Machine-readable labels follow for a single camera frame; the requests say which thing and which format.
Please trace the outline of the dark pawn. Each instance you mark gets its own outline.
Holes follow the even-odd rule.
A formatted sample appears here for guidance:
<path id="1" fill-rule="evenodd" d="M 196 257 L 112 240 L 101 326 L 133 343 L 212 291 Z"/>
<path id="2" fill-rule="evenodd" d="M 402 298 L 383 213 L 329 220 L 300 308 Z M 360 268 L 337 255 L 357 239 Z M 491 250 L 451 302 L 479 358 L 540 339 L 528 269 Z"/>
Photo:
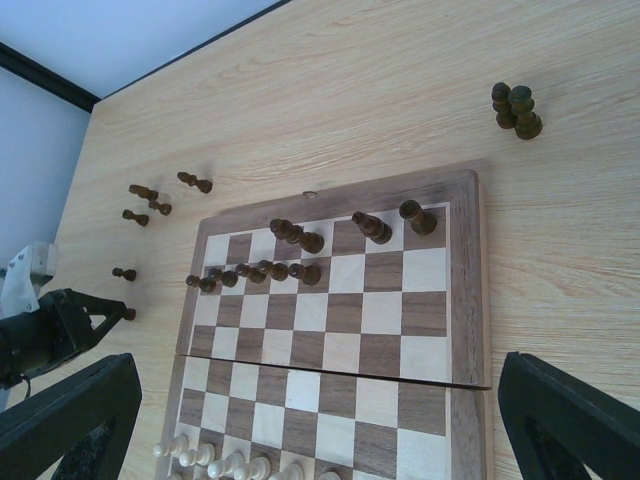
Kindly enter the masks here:
<path id="1" fill-rule="evenodd" d="M 208 194 L 211 192 L 213 184 L 208 179 L 200 179 L 196 175 L 188 172 L 178 172 L 177 178 L 184 184 L 197 188 L 201 193 Z"/>

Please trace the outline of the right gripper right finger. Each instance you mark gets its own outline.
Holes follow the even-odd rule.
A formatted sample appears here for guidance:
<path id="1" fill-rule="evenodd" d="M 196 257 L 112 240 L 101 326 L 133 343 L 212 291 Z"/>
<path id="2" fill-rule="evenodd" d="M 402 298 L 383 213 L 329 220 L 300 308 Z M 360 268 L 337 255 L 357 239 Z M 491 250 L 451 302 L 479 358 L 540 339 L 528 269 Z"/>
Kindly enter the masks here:
<path id="1" fill-rule="evenodd" d="M 525 479 L 639 477 L 639 411 L 531 354 L 507 354 L 503 423 Z"/>

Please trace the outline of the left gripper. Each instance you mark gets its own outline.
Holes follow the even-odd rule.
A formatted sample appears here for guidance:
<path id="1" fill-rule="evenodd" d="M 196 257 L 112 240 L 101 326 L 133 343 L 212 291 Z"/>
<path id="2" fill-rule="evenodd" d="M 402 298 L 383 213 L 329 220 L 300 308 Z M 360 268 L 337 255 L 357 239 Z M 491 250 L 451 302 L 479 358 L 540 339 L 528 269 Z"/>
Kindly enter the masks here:
<path id="1" fill-rule="evenodd" d="M 121 319 L 122 301 L 61 289 L 45 294 L 39 309 L 1 320 L 1 383 L 42 376 L 94 348 Z"/>

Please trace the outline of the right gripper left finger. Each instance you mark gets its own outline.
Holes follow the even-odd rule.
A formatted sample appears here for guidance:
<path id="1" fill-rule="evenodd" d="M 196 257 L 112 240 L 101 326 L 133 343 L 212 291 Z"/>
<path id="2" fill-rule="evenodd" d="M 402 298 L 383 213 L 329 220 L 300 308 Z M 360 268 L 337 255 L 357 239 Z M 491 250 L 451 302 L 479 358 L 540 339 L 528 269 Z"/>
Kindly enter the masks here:
<path id="1" fill-rule="evenodd" d="M 142 392 L 130 353 L 109 355 L 1 413 L 1 477 L 116 479 Z"/>

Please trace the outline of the wooden chess board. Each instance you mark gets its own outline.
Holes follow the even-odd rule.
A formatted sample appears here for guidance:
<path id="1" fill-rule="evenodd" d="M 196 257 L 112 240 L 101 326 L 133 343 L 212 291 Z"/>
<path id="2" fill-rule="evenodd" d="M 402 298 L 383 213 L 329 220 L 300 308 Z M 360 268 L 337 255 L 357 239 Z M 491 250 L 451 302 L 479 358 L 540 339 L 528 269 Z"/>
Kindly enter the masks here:
<path id="1" fill-rule="evenodd" d="M 399 214 L 415 200 L 437 219 L 417 235 Z M 363 235 L 356 211 L 392 229 Z M 278 240 L 273 219 L 324 237 L 318 254 Z M 200 223 L 191 266 L 317 265 L 307 286 L 288 275 L 239 277 L 205 294 L 188 287 L 164 429 L 215 460 L 266 457 L 271 474 L 304 478 L 490 479 L 491 354 L 483 209 L 471 170 L 413 172 L 237 207 Z M 157 459 L 159 479 L 211 479 L 207 466 Z"/>

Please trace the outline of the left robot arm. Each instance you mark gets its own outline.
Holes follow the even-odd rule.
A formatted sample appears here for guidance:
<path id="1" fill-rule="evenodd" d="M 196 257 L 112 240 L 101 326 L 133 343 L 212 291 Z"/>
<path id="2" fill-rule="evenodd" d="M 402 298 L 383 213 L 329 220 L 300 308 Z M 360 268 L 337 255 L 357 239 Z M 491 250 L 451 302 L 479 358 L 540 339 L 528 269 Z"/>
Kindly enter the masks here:
<path id="1" fill-rule="evenodd" d="M 57 247 L 25 246 L 1 270 L 1 388 L 8 390 L 44 375 L 94 348 L 121 320 L 136 311 L 122 301 L 72 289 L 44 295 L 55 275 Z"/>

